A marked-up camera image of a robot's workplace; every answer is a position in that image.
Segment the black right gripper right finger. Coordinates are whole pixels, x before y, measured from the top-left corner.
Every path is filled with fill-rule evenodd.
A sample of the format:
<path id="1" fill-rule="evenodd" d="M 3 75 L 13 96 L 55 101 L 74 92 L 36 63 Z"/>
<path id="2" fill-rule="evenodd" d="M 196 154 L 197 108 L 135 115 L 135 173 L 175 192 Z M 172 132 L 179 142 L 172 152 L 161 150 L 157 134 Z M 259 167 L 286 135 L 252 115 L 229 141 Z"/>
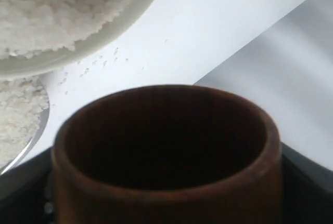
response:
<path id="1" fill-rule="evenodd" d="M 282 144 L 282 223 L 332 224 L 332 171 Z"/>

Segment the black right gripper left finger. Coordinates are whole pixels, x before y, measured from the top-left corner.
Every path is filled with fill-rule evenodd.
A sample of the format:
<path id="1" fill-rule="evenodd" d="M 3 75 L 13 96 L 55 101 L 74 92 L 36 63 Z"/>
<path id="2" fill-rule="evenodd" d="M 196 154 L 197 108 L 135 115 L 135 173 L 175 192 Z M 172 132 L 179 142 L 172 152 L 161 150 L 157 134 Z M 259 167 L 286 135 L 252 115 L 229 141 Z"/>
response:
<path id="1" fill-rule="evenodd" d="M 1 175 L 1 223 L 55 223 L 50 149 Z"/>

